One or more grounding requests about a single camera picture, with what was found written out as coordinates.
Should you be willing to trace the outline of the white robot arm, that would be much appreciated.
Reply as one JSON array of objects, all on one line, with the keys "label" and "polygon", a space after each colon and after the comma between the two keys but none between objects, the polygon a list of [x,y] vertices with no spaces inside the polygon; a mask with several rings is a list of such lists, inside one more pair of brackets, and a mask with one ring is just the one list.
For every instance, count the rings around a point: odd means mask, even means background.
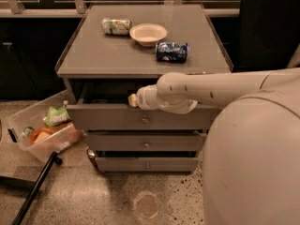
[{"label": "white robot arm", "polygon": [[300,225],[300,68],[167,73],[132,107],[221,110],[203,147],[205,225]]}]

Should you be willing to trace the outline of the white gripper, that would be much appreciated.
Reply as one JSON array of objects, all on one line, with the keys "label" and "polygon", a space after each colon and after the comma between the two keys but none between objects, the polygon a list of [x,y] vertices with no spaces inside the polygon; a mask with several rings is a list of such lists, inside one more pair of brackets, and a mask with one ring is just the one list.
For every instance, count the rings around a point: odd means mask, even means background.
[{"label": "white gripper", "polygon": [[198,102],[190,98],[171,98],[158,93],[155,85],[148,85],[131,94],[128,98],[131,107],[143,110],[162,110],[167,113],[187,114],[193,111]]}]

